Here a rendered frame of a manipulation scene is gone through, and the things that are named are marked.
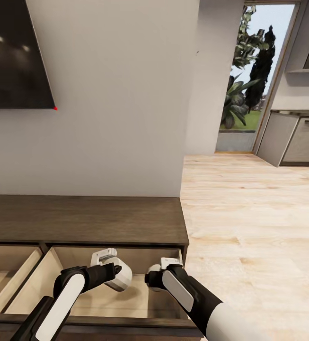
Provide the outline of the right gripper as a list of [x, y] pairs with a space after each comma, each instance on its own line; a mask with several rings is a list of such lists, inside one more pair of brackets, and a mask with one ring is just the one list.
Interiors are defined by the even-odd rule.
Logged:
[[164, 271], [149, 271], [145, 274], [145, 283], [150, 287], [159, 287], [162, 290], [165, 289], [161, 283], [161, 276]]

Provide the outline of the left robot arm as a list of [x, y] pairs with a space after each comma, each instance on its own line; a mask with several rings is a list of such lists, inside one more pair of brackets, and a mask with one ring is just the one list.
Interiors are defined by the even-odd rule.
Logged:
[[97, 251], [92, 254], [90, 268], [63, 269], [54, 282], [53, 298], [44, 296], [10, 341], [55, 341], [79, 295], [115, 279], [122, 270], [114, 263], [103, 265], [116, 255], [114, 248]]

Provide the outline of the pillar candle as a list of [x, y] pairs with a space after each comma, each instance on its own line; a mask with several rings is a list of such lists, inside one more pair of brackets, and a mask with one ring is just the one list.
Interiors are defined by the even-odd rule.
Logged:
[[117, 257], [109, 258], [103, 262], [103, 265], [114, 263], [114, 265], [122, 266], [122, 270], [115, 275], [115, 279], [104, 282], [108, 287], [120, 292], [127, 289], [132, 280], [132, 271], [128, 265]]
[[[160, 268], [159, 264], [153, 265], [147, 269], [146, 274], [148, 274], [149, 271], [159, 271], [159, 268]], [[153, 291], [156, 291], [156, 292], [162, 291], [162, 289], [159, 287], [150, 287], [150, 289], [152, 289]]]

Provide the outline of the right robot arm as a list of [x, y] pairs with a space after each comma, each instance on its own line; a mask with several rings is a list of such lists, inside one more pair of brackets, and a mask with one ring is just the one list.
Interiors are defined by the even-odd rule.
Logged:
[[275, 341], [189, 276], [178, 259], [163, 257], [159, 265], [145, 274], [145, 283], [166, 289], [208, 341]]

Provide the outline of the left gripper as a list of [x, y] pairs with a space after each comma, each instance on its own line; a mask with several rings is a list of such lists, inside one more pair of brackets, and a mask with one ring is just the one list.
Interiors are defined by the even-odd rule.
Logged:
[[100, 262], [102, 265], [90, 266], [95, 270], [97, 275], [97, 280], [93, 288], [103, 284], [104, 282], [115, 279], [115, 275], [122, 270], [122, 266], [114, 265], [114, 263], [103, 265], [103, 262]]

